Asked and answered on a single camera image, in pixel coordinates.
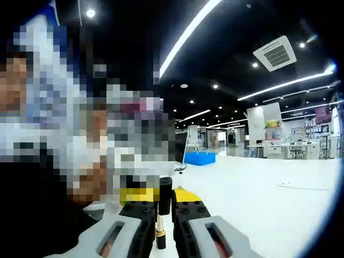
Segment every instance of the blue foam block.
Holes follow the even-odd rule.
[[[215,162],[215,153],[186,152],[184,162],[192,165],[203,166]]]

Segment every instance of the ceiling air conditioner vent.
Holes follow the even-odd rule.
[[[268,71],[274,71],[296,62],[295,53],[286,36],[271,41],[254,51],[253,54]]]

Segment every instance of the white desk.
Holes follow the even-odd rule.
[[[297,257],[312,241],[334,202],[340,160],[270,160],[216,156],[216,163],[188,167],[172,176],[249,237],[265,258]],[[164,216],[166,249],[156,243],[150,258],[178,257],[171,214]]]

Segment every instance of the computer monitor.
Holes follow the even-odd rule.
[[[187,149],[187,141],[188,141],[189,132],[178,132],[176,133],[176,148],[175,148],[175,156],[176,161],[180,164],[184,163],[185,152]]]

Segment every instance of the gray gripper pad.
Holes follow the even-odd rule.
[[[231,258],[262,258],[251,250],[247,236],[220,216],[191,219],[189,224],[195,235],[202,258],[220,258],[220,254],[207,228],[212,228],[220,241],[230,250]]]
[[[108,258],[127,258],[132,239],[140,223],[140,219],[120,215],[103,218],[80,234],[78,244],[74,248],[64,254],[49,255],[45,258],[102,258],[99,253],[118,226],[122,229],[112,244]]]

